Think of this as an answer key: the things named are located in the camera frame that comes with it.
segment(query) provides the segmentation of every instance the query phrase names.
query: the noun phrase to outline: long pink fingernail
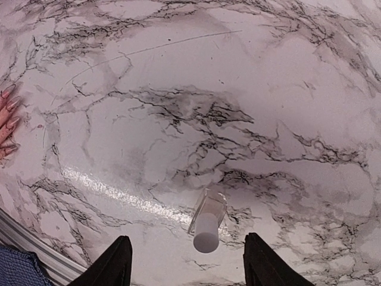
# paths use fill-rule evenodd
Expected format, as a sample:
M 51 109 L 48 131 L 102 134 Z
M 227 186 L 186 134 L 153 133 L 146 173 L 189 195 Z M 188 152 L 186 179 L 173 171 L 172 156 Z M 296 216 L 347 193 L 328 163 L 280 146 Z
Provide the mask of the long pink fingernail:
M 8 102 L 7 104 L 7 110 L 9 112 L 12 112 L 13 109 L 15 109 L 16 107 L 18 107 L 19 103 L 21 101 L 21 97 L 15 97 L 14 99 L 12 99 L 10 102 Z
M 16 126 L 17 122 L 19 122 L 19 121 L 20 121 L 20 118 L 18 116 L 12 117 L 7 122 L 7 128 L 8 129 L 14 128 Z
M 12 93 L 12 91 L 15 89 L 16 85 L 13 84 L 13 85 L 10 85 L 9 87 L 7 87 L 6 89 L 4 89 L 2 92 L 1 92 L 1 97 L 7 99 L 8 96 Z
M 9 155 L 11 154 L 12 152 L 16 151 L 18 149 L 17 146 L 12 146 L 12 147 L 7 147 L 6 149 L 4 149 L 5 151 L 5 154 L 6 155 Z

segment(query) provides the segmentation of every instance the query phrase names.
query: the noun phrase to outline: white cap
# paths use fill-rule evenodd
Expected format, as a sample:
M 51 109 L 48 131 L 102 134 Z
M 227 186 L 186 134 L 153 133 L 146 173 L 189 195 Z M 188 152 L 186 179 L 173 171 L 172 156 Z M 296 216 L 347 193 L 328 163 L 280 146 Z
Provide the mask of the white cap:
M 211 253 L 217 249 L 218 220 L 212 213 L 201 213 L 196 219 L 194 247 L 201 253 Z

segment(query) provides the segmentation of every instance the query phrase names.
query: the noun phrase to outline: marble floor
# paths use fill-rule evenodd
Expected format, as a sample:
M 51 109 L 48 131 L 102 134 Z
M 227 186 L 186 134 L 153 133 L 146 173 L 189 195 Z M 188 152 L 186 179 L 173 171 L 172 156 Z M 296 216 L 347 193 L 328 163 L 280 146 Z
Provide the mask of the marble floor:
M 133 285 L 245 285 L 257 232 L 318 286 L 381 285 L 378 0 L 0 1 L 24 98 L 0 208 L 83 266 L 119 235 Z M 228 201 L 220 246 L 187 228 Z

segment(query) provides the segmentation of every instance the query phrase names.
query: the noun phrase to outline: hand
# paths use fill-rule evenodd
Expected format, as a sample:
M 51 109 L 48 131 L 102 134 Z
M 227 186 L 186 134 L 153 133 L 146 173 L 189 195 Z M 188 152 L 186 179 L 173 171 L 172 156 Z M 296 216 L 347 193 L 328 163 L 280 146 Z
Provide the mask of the hand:
M 20 97 L 9 100 L 15 87 L 16 85 L 11 85 L 3 91 L 0 91 L 0 159 L 3 159 L 5 156 L 17 150 L 17 146 L 15 145 L 8 147 L 1 146 L 12 134 L 17 123 L 20 121 L 18 116 L 11 117 L 21 103 Z

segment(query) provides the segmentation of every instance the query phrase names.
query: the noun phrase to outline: small glass bottle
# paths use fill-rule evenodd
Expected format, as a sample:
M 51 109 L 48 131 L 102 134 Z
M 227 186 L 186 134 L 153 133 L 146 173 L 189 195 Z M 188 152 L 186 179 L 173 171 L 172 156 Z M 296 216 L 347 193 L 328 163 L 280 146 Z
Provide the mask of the small glass bottle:
M 226 198 L 216 187 L 205 189 L 198 198 L 188 233 L 194 235 L 193 245 L 199 252 L 211 253 L 217 249 L 218 228 L 226 209 Z

